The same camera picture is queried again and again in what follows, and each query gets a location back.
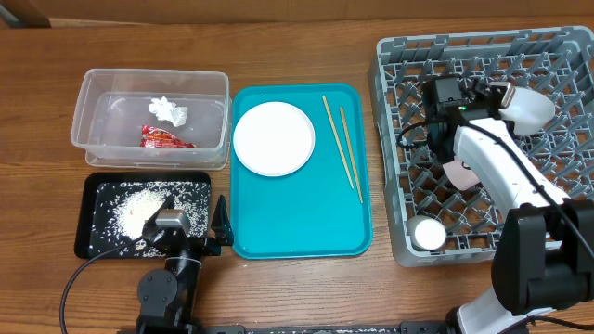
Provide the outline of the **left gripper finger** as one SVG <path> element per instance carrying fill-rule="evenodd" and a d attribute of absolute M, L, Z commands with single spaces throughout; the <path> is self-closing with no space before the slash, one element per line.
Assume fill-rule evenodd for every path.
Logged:
<path fill-rule="evenodd" d="M 153 223 L 161 211 L 172 209 L 174 207 L 174 195 L 168 196 L 163 204 L 147 220 L 147 223 Z"/>
<path fill-rule="evenodd" d="M 226 209 L 226 198 L 223 195 L 219 196 L 216 203 L 211 229 L 218 245 L 232 246 L 234 244 L 234 234 Z"/>

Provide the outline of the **pile of rice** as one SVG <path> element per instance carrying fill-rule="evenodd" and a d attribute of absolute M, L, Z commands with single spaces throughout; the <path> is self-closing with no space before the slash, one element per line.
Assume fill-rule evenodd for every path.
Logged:
<path fill-rule="evenodd" d="M 205 182 L 108 182 L 98 186 L 90 241 L 91 257 L 139 238 L 144 223 L 169 197 L 186 212 L 190 237 L 207 233 L 211 186 Z"/>

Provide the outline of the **grey bowl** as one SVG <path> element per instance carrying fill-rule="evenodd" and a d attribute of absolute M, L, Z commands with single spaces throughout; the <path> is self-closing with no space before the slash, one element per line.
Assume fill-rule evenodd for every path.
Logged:
<path fill-rule="evenodd" d="M 532 135 L 555 115 L 555 105 L 537 91 L 511 86 L 499 108 L 501 118 L 513 122 L 515 135 Z"/>

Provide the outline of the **red snack wrapper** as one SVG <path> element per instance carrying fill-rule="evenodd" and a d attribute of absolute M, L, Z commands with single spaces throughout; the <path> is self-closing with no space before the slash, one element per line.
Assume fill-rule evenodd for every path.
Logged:
<path fill-rule="evenodd" d="M 154 126 L 143 125 L 140 146 L 142 148 L 197 148 L 172 133 Z"/>

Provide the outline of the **white tissue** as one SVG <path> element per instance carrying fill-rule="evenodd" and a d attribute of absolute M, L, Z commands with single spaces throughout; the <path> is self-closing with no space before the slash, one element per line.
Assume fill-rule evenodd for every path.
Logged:
<path fill-rule="evenodd" d="M 178 106 L 165 96 L 152 98 L 148 104 L 148 111 L 161 122 L 170 122 L 174 127 L 180 127 L 187 122 L 187 107 Z"/>

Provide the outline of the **wooden chopstick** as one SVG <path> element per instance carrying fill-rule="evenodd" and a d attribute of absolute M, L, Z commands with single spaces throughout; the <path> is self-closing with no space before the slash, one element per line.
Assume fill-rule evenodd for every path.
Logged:
<path fill-rule="evenodd" d="M 336 142 L 336 146 L 337 146 L 337 149 L 339 151 L 340 158 L 342 160 L 342 165 L 343 165 L 343 168 L 345 170 L 347 180 L 349 182 L 349 186 L 350 186 L 350 188 L 354 189 L 353 179 L 352 179 L 352 176 L 351 176 L 349 167 L 347 165 L 346 158 L 344 156 L 344 152 L 343 152 L 343 149 L 342 149 L 341 139 L 338 136 L 338 132 L 337 132 L 337 129 L 336 129 L 336 126 L 335 126 L 335 122 L 333 120 L 332 113 L 331 113 L 330 108 L 329 108 L 329 102 L 327 100 L 327 97 L 324 96 L 324 95 L 322 96 L 322 100 L 323 100 L 323 104 L 324 104 L 324 107 L 325 107 L 325 110 L 326 110 L 326 113 L 327 113 L 327 116 L 328 116 L 328 119 L 329 119 L 329 125 L 330 125 L 330 128 L 331 128 L 331 131 L 333 132 L 333 135 L 334 135 L 334 138 L 335 138 L 335 142 Z"/>
<path fill-rule="evenodd" d="M 347 120 L 345 117 L 345 112 L 344 112 L 343 106 L 340 106 L 340 113 L 341 113 L 341 117 L 342 117 L 342 126 L 343 126 L 343 130 L 344 130 L 344 134 L 345 134 L 345 138 L 346 138 L 346 142 L 347 142 L 347 147 L 348 147 L 348 151 L 349 151 L 350 162 L 351 162 L 351 165 L 353 168 L 357 194 L 358 194 L 360 203 L 363 204 L 363 196 L 362 196 L 360 181 L 359 181 L 359 177 L 358 177 L 358 170 L 357 170 L 357 166 L 355 163 L 355 155 L 354 155 L 354 151 L 353 151 L 353 147 L 352 147 L 352 142 L 351 142 L 349 129 L 348 129 L 348 123 L 347 123 Z"/>

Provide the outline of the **small white cup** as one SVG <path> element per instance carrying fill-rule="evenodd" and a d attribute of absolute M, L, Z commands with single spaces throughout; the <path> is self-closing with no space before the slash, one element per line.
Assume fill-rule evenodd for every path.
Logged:
<path fill-rule="evenodd" d="M 407 232 L 412 244 L 421 250 L 435 251 L 446 243 L 446 229 L 437 220 L 416 215 L 407 220 Z"/>

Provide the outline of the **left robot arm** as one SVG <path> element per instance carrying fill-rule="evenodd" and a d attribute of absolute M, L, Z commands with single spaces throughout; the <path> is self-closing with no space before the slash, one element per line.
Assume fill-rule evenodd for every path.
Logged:
<path fill-rule="evenodd" d="M 193 316 L 194 301 L 202 268 L 201 259 L 219 256 L 223 247 L 234 243 L 234 235 L 221 196 L 212 219 L 212 237 L 192 237 L 185 211 L 174 207 L 168 197 L 145 222 L 142 240 L 165 255 L 162 269 L 145 274 L 137 287 L 140 314 L 136 333 L 205 333 Z"/>

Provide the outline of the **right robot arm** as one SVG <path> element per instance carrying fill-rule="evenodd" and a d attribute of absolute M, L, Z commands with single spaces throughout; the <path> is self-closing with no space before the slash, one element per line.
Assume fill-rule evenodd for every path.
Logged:
<path fill-rule="evenodd" d="M 593 202 L 553 185 L 514 139 L 555 114 L 546 96 L 508 82 L 456 76 L 421 87 L 427 145 L 458 189 L 481 184 L 505 219 L 491 286 L 452 309 L 450 333 L 525 333 L 551 313 L 593 299 Z"/>

